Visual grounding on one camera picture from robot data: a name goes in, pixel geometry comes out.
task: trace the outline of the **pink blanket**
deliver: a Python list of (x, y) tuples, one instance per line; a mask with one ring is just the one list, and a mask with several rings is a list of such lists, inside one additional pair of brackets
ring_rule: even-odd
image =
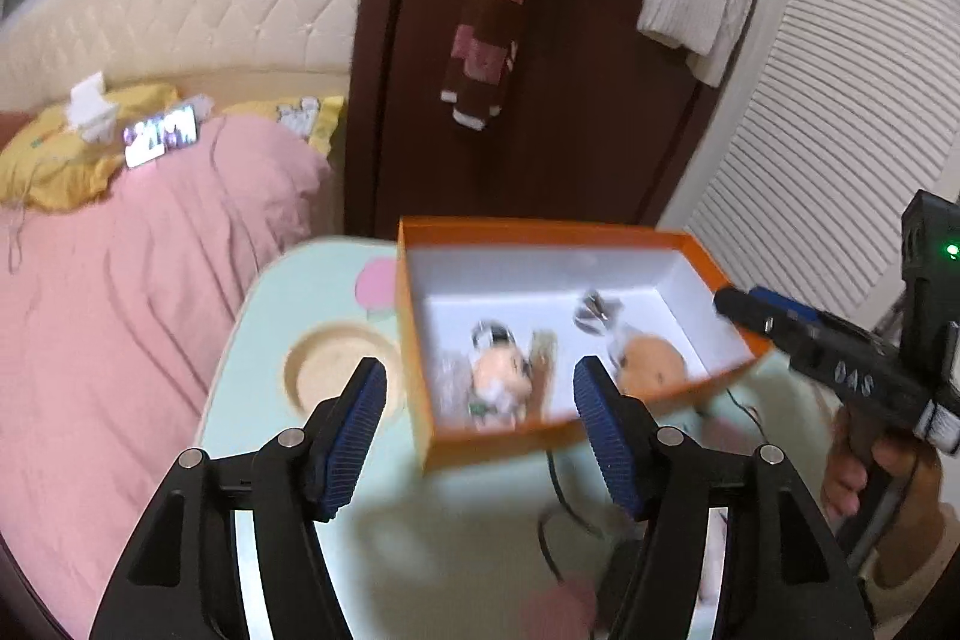
[(109, 200), (27, 214), (16, 273), (0, 233), (0, 531), (76, 640), (191, 444), (245, 292), (329, 211), (329, 174), (283, 127), (213, 119)]

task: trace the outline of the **person's hand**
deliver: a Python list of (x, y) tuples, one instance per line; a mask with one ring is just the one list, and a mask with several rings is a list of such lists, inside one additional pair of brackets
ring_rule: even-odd
[[(867, 485), (867, 467), (848, 446), (850, 415), (846, 408), (837, 413), (833, 426), (833, 447), (827, 457), (827, 473), (820, 492), (827, 520), (835, 524), (857, 514), (857, 496)], [(877, 544), (878, 585), (893, 588), (909, 579), (932, 556), (944, 533), (940, 512), (943, 468), (932, 445), (909, 434), (890, 435), (872, 448), (874, 461), (894, 477), (914, 472), (909, 492), (891, 528)]]

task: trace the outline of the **screw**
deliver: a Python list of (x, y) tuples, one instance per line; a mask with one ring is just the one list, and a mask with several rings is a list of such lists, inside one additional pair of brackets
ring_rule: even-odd
[(303, 429), (284, 429), (277, 437), (277, 442), (284, 448), (296, 448), (304, 439), (306, 434)]
[(784, 461), (785, 456), (784, 451), (781, 451), (776, 445), (764, 445), (760, 448), (760, 458), (768, 464), (779, 464)]
[(179, 455), (176, 463), (184, 469), (193, 469), (201, 461), (203, 461), (203, 451), (199, 448), (189, 448)]
[(671, 448), (680, 445), (683, 442), (683, 432), (674, 429), (672, 426), (664, 426), (656, 433), (656, 439)]

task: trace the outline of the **light green table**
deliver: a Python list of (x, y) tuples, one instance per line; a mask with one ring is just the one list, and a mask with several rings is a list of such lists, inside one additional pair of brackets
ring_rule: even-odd
[[(301, 245), (265, 271), (253, 286), (224, 353), (198, 444), (213, 458), (256, 451), (282, 429), (301, 426), (280, 381), (290, 346), (323, 321), (367, 314), (354, 299), (364, 266), (392, 257), (384, 242), (324, 239)], [(395, 319), (371, 325), (397, 339)], [(768, 434), (802, 474), (822, 469), (820, 415), (805, 386), (781, 367), (761, 370), (741, 401), (760, 405)], [(752, 424), (723, 399), (714, 413), (751, 432)], [(776, 420), (776, 410), (783, 420)], [(669, 423), (700, 433), (693, 413)], [(778, 434), (785, 432), (785, 437)], [(600, 518), (610, 500), (596, 461), (584, 444), (558, 453), (560, 481), (571, 504)], [(512, 640), (521, 638), (520, 607), (553, 584), (536, 541), (536, 517), (555, 504), (542, 453), (489, 465), (419, 475), (404, 412), (373, 440), (353, 502), (330, 524), (318, 524), (323, 556), (344, 616), (357, 640)], [(563, 571), (597, 576), (605, 545), (565, 518), (548, 528), (551, 551)], [(253, 519), (237, 514), (237, 555), (251, 640), (272, 638), (256, 565)], [(691, 637), (709, 637), (705, 627)]]

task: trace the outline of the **orange box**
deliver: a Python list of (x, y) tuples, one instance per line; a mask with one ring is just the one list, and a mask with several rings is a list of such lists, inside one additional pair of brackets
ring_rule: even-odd
[[(633, 332), (668, 339), (683, 355), (688, 379), (644, 397), (654, 413), (696, 405), (726, 389), (769, 347), (717, 316), (712, 297), (727, 285), (688, 234), (541, 220), (401, 220), (397, 317), (424, 471), (560, 448), (584, 437), (572, 402), (573, 365), (582, 355), (599, 355), (611, 374), (617, 370), (613, 353), (604, 355), (610, 348), (602, 335), (575, 325), (576, 304), (589, 290), (622, 301), (622, 319)], [(536, 417), (481, 431), (457, 418), (464, 380), (438, 379), (452, 372), (445, 367), (459, 367), (458, 377), (469, 372), (476, 347), (470, 324), (489, 320), (520, 335), (517, 345), (527, 333), (534, 333), (531, 345), (537, 333), (552, 333), (557, 360)], [(538, 332), (541, 326), (550, 329)]]

